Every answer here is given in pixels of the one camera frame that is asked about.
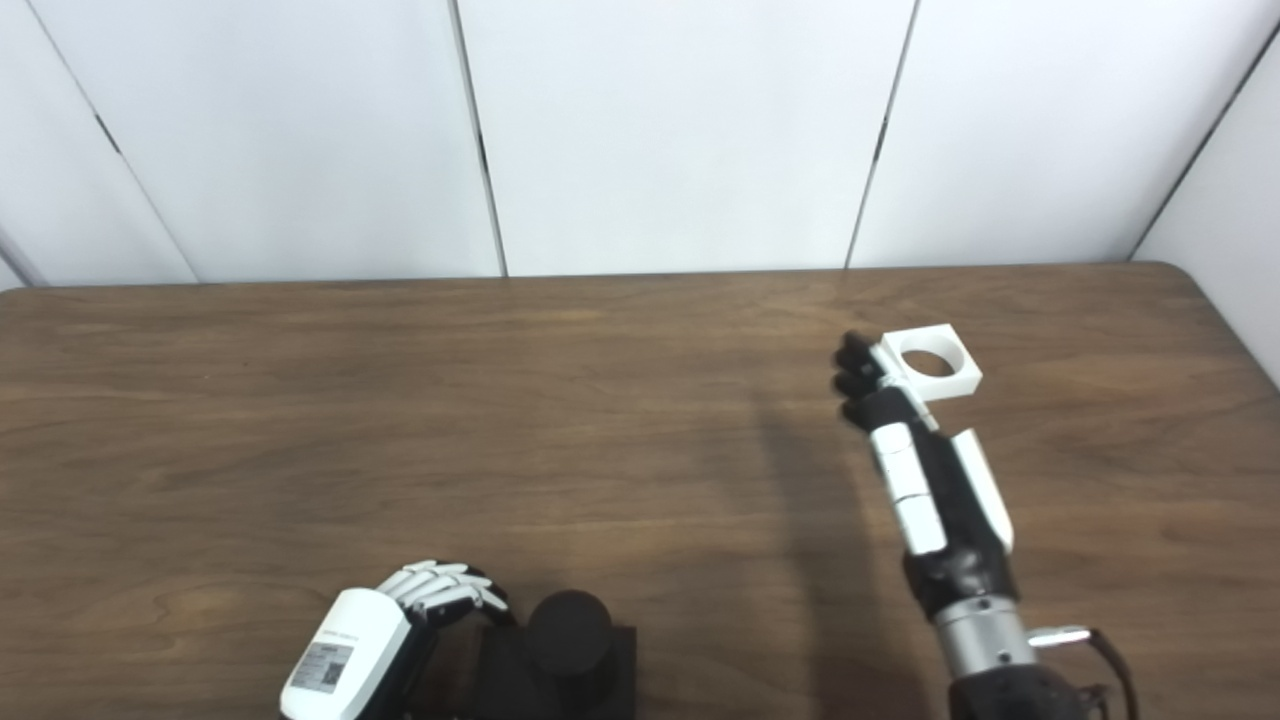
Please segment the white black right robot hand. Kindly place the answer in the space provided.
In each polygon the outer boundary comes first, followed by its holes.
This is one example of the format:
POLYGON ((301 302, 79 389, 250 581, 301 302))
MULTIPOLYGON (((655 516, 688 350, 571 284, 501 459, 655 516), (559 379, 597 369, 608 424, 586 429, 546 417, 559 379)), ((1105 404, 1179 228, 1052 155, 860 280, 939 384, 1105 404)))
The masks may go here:
POLYGON ((833 355, 841 414, 868 439, 905 542, 902 571, 925 619, 964 600, 1021 598, 1009 534, 993 521, 975 478, 975 433, 947 436, 882 352, 847 332, 833 355))

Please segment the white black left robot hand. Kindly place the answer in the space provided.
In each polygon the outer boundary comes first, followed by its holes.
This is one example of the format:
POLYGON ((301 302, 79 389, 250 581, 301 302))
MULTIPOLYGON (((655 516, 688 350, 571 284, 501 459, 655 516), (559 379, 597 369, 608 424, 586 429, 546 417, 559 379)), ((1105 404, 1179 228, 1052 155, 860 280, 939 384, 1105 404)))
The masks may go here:
POLYGON ((466 562, 426 559, 342 591, 279 696, 280 719, 411 719, 439 634, 472 615, 517 626, 508 594, 466 562))

